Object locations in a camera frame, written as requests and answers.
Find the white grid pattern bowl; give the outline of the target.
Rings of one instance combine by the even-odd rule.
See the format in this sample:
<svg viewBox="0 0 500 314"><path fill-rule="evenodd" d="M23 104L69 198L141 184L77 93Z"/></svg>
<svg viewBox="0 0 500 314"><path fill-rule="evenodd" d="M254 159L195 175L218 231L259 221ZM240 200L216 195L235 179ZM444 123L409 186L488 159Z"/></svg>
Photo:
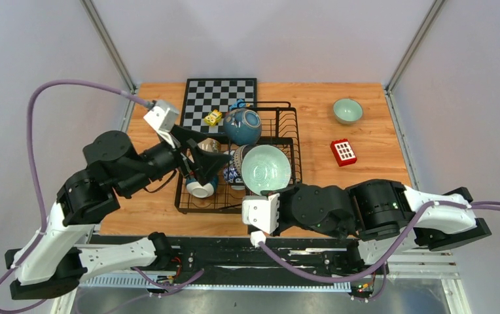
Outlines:
<svg viewBox="0 0 500 314"><path fill-rule="evenodd" d="M281 190L291 181L291 163L279 148L258 145L248 151L241 164L241 177L245 186L254 194L262 191Z"/></svg>

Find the pale green celadon bowl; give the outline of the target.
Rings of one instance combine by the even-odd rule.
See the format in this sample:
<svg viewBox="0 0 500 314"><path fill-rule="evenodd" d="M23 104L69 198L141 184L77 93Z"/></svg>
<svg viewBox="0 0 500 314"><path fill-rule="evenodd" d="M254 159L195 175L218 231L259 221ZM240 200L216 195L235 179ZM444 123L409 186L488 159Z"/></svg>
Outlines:
<svg viewBox="0 0 500 314"><path fill-rule="evenodd" d="M339 99L332 109L335 119L341 124L353 124L363 117L363 108L354 99Z"/></svg>

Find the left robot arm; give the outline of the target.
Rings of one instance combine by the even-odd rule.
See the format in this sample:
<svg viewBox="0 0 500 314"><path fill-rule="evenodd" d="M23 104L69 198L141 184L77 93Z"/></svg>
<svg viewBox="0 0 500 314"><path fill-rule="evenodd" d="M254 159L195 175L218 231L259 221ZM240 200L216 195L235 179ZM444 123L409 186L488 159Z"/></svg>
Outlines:
<svg viewBox="0 0 500 314"><path fill-rule="evenodd" d="M206 134L180 126L172 132L181 141L177 148L161 142L138 153L129 136L118 130L106 131L83 148L87 165L58 191L38 244L5 254L7 267L17 268L10 284L13 300L57 298L111 271L171 266L177 256L162 232L104 249L80 249L77 241L118 210L120 198L129 199L175 171L207 184L230 161L226 154L199 147Z"/></svg>

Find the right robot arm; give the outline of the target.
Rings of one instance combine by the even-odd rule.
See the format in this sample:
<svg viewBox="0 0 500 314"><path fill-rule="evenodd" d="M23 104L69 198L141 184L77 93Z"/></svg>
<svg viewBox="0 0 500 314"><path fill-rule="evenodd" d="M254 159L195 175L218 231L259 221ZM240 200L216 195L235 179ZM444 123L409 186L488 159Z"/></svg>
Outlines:
<svg viewBox="0 0 500 314"><path fill-rule="evenodd" d="M323 277L295 268L281 257L266 253L290 272L320 283L356 281L385 268L387 259L413 245L445 251L491 235L475 211L482 207L469 191L457 188L443 195L415 190L397 181L372 179L348 188L296 184L264 191L256 200L246 199L246 220L255 227L251 242L266 248L266 235L278 236L297 226L329 237L355 236L359 243L346 255L341 277Z"/></svg>

